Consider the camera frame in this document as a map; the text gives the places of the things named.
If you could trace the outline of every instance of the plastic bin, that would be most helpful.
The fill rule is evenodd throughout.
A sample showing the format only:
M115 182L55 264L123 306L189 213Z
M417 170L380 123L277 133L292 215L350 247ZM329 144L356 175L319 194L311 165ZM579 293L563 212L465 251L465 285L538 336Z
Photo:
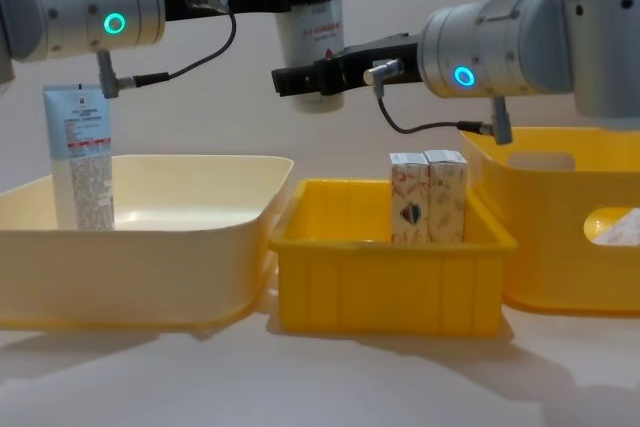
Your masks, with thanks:
M50 177L0 196L0 327L199 330L247 313L293 163L113 161L114 232L56 230Z
M496 334L513 238L473 194L465 244L391 244L390 212L389 182L312 180L299 186L270 242L279 258L283 328Z
M640 247L592 243L640 206L640 134L521 128L466 135L473 189L514 235L506 301L551 313L640 314Z

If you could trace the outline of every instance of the white table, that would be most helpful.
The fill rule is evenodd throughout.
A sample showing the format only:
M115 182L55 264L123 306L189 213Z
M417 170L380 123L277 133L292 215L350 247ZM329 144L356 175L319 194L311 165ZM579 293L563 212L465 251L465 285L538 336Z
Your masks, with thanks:
M0 333L1 427L638 427L640 320L505 308L497 339Z

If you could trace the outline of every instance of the black cable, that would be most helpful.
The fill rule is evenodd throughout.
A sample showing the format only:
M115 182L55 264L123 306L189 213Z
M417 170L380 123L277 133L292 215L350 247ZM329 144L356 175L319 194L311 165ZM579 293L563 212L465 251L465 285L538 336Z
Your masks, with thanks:
M181 75L184 75L187 72L200 67L202 64L206 64L207 62L210 62L210 61L212 61L214 59L217 59L222 54L224 54L227 50L229 50L229 47L231 47L231 44L233 44L233 41L236 38L236 33L238 32L238 23L236 21L236 16L231 11L229 11L229 19L231 19L231 33L229 34L229 38L227 39L225 44L222 47L220 47L213 54L208 55L208 56L206 56L206 57L194 62L191 65L187 65L184 69L180 69L179 71L174 72L173 74L169 74L169 79L175 79L176 77L180 77Z
M384 116L385 120L389 123L389 125L393 128L393 130L395 130L400 134L410 135L410 134L415 134L417 132L422 132L424 130L439 129L441 127L455 127L456 129L462 130L464 132L473 132L474 134L491 135L490 134L491 126L488 124L485 124L484 122L469 122L469 121L434 122L431 124L419 125L411 129L404 129L393 121L393 119L389 115L389 112L387 111L387 108L384 105L384 100L379 98L378 105L380 106L380 111L382 112L382 115Z
M176 77L180 77L181 75L184 75L187 72L190 72L193 69L196 69L201 65L206 64L207 62L211 62L212 60L220 57L227 50L229 50L229 47L231 47L231 44L233 44L233 41L235 40L236 34L238 32L238 22L236 21L235 14L231 11L229 11L229 19L231 20L231 33L229 34L229 38L227 39L225 44L218 50L216 50L213 54L203 57L202 59L187 65L185 68L180 69L173 74L170 74L169 72L160 72L157 74L136 75L133 77L133 80L136 83L136 87L144 87L145 85L152 85L159 82L166 82L168 80L175 79Z

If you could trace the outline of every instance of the yellow basket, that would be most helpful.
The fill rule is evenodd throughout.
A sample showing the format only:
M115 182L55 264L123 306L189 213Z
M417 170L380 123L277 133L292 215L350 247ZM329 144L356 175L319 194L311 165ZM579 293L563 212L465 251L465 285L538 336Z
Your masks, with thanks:
M474 191L514 235L506 301L542 312L640 314L640 247L592 243L640 207L640 134L515 129L466 135Z
M388 242L385 181L302 183L270 242L285 330L489 336L516 243L474 194L458 245Z

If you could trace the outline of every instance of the white tube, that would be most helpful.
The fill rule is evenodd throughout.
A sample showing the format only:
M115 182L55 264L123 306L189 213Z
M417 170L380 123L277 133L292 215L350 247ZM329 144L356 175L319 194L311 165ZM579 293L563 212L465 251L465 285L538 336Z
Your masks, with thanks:
M43 89L58 228L113 230L111 111L99 86Z
M342 0L296 6L277 15L278 32L286 67L301 67L344 49ZM342 94L323 97L308 94L299 99L312 109L339 109Z

